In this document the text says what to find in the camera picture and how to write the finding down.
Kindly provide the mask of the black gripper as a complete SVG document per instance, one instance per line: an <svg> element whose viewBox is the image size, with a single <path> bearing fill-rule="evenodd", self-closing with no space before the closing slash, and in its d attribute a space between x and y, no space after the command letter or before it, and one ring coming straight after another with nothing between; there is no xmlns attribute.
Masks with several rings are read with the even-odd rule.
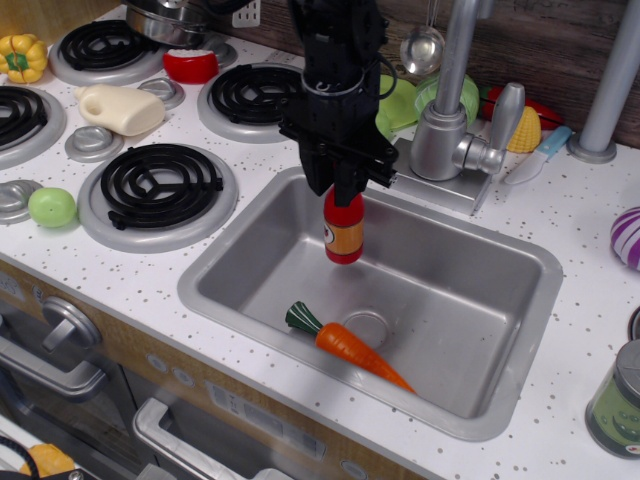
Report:
<svg viewBox="0 0 640 480"><path fill-rule="evenodd" d="M395 86L382 94L380 78L373 69L339 91L302 76L302 91L278 105L280 133L298 144L309 187L322 196L334 185L337 207L349 207L370 181L388 187L394 180L398 151L378 130L376 116Z"/></svg>

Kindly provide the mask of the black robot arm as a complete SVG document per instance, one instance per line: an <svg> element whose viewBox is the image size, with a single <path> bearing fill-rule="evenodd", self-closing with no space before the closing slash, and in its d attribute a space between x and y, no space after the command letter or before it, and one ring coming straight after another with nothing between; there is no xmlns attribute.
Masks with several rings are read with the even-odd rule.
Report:
<svg viewBox="0 0 640 480"><path fill-rule="evenodd" d="M398 157L379 131L388 22L374 1L291 1L302 43L301 90L279 105L281 133L298 144L311 190L349 206L369 181L389 186Z"/></svg>

